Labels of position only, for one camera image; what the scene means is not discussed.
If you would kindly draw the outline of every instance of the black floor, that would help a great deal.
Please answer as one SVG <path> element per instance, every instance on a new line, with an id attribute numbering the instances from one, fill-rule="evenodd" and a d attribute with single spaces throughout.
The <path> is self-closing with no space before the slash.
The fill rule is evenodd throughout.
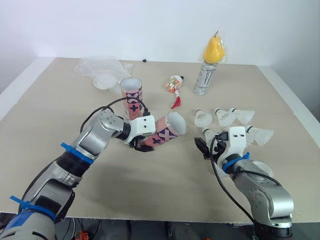
<path id="1" fill-rule="evenodd" d="M 0 214 L 0 225 L 9 217 Z M 169 240 L 168 235 L 172 240 L 254 239 L 252 225 L 65 218 L 55 225 L 57 240 L 71 240 L 82 228 L 95 234 L 94 240 Z M 294 240 L 320 240 L 320 222 L 294 223 L 292 232 Z"/>

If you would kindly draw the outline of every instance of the table edge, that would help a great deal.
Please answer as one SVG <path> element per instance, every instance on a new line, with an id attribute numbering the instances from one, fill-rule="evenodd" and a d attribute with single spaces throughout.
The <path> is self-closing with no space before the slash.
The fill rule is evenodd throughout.
<path id="1" fill-rule="evenodd" d="M 257 65 L 320 148 L 320 122 L 270 66 Z"/>
<path id="2" fill-rule="evenodd" d="M 0 121 L 55 57 L 38 57 L 0 94 Z"/>

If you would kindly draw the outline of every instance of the yellow pear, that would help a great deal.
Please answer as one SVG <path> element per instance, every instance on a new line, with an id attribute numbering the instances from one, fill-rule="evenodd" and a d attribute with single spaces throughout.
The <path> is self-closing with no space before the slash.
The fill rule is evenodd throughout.
<path id="1" fill-rule="evenodd" d="M 210 38 L 208 45 L 203 53 L 203 60 L 208 64 L 216 64 L 222 60 L 225 55 L 220 38 L 215 34 Z"/>

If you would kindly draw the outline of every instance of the plastic bag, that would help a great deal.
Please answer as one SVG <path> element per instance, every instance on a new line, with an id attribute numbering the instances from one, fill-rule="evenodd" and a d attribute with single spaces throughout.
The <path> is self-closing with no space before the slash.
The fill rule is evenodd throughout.
<path id="1" fill-rule="evenodd" d="M 133 64 L 121 64 L 114 56 L 93 56 L 82 58 L 74 71 L 93 79 L 96 88 L 112 90 L 121 96 L 120 81 L 131 77 L 132 68 Z"/>

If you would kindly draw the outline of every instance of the robotic arm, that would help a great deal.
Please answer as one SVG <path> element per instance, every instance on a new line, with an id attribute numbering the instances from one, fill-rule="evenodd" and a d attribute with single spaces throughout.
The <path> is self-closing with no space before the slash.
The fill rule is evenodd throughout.
<path id="1" fill-rule="evenodd" d="M 235 186 L 248 199 L 258 239 L 290 239 L 293 200 L 280 183 L 253 163 L 250 154 L 243 155 L 247 145 L 246 129 L 243 126 L 230 127 L 228 132 L 216 135 L 212 141 L 215 139 L 218 140 L 214 148 L 217 153 L 213 155 L 211 146 L 201 138 L 195 138 L 195 144 L 205 159 L 211 159 L 213 168 L 217 164 L 230 174 Z"/>
<path id="2" fill-rule="evenodd" d="M 65 152 L 45 167 L 29 185 L 15 216 L 0 235 L 0 240 L 54 240 L 55 223 L 67 214 L 75 198 L 73 188 L 107 147 L 111 138 L 132 143 L 138 136 L 156 132 L 152 115 L 128 123 L 106 109 L 101 111 L 71 145 L 62 143 Z"/>
<path id="3" fill-rule="evenodd" d="M 101 111 L 71 145 L 61 144 L 65 152 L 36 176 L 22 200 L 11 197 L 20 203 L 18 215 L 0 234 L 0 240 L 54 240 L 54 224 L 66 216 L 73 203 L 73 188 L 78 186 L 83 174 L 107 147 L 110 139 L 118 138 L 131 145 L 134 142 L 136 149 L 146 152 L 150 149 L 139 148 L 139 141 L 135 139 L 155 131 L 152 115 L 126 123 L 109 109 Z M 214 169 L 217 164 L 230 174 L 235 186 L 248 199 L 257 237 L 264 240 L 290 238 L 293 200 L 277 181 L 268 178 L 267 173 L 256 166 L 247 154 L 243 155 L 245 128 L 231 127 L 228 132 L 216 135 L 215 139 L 218 140 L 214 148 L 217 153 L 213 155 L 210 146 L 201 138 L 195 138 L 195 143 L 204 158 L 211 159 Z"/>

